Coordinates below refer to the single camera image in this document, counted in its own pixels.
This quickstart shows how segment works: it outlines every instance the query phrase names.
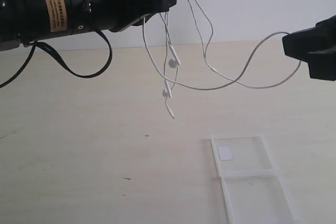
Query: table surface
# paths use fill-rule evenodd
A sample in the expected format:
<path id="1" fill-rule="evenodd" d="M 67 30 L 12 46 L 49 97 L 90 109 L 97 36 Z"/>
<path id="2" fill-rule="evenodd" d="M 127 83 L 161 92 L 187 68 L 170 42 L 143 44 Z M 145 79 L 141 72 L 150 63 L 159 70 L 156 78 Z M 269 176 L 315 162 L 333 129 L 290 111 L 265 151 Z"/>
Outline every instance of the table surface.
<path id="1" fill-rule="evenodd" d="M 256 41 L 212 44 L 209 61 L 230 77 Z M 177 47 L 180 81 L 212 87 L 200 45 Z M 164 48 L 152 48 L 159 66 Z M 106 50 L 62 52 L 76 72 L 103 66 Z M 8 79 L 25 55 L 0 55 Z M 242 81 L 268 85 L 297 62 L 272 40 Z M 174 77 L 169 69 L 169 76 Z M 303 65 L 284 85 L 201 92 L 177 86 L 165 110 L 163 80 L 143 48 L 117 49 L 102 76 L 82 80 L 36 53 L 0 90 L 3 223 L 228 223 L 210 136 L 263 133 L 307 223 L 335 223 L 336 84 Z"/>

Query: black cylindrical motor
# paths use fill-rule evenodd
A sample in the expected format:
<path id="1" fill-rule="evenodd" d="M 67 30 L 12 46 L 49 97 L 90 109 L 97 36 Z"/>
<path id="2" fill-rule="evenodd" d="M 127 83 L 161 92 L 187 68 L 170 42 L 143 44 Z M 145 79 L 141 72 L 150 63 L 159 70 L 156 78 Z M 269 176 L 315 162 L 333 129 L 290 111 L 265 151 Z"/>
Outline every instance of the black cylindrical motor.
<path id="1" fill-rule="evenodd" d="M 109 29 L 169 11 L 176 0 L 0 0 L 0 51 L 21 43 Z"/>

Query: clear plastic box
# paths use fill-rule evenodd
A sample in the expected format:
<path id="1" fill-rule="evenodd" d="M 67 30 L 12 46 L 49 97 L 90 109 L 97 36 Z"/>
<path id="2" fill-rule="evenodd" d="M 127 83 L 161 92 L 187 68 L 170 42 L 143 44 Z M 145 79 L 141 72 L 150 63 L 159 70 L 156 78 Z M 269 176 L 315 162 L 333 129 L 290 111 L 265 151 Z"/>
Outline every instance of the clear plastic box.
<path id="1" fill-rule="evenodd" d="M 230 224 L 304 223 L 264 136 L 212 136 L 211 143 Z M 221 160 L 222 148 L 229 160 Z"/>

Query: white paper piece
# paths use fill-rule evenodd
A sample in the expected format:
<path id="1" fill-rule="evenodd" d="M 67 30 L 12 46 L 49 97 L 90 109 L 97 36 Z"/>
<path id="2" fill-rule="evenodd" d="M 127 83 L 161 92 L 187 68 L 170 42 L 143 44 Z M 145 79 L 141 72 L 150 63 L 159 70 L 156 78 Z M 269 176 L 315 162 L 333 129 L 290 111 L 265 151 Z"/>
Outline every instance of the white paper piece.
<path id="1" fill-rule="evenodd" d="M 230 147 L 218 147 L 218 152 L 221 161 L 233 160 Z"/>

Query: orange label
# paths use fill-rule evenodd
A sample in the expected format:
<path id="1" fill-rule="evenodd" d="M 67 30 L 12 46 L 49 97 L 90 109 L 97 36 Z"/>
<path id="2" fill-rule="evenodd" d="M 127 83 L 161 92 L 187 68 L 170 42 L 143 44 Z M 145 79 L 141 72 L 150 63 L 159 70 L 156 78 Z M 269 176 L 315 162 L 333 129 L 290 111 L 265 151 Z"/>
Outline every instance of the orange label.
<path id="1" fill-rule="evenodd" d="M 68 28 L 67 10 L 64 0 L 46 0 L 50 17 L 50 31 L 65 31 Z"/>

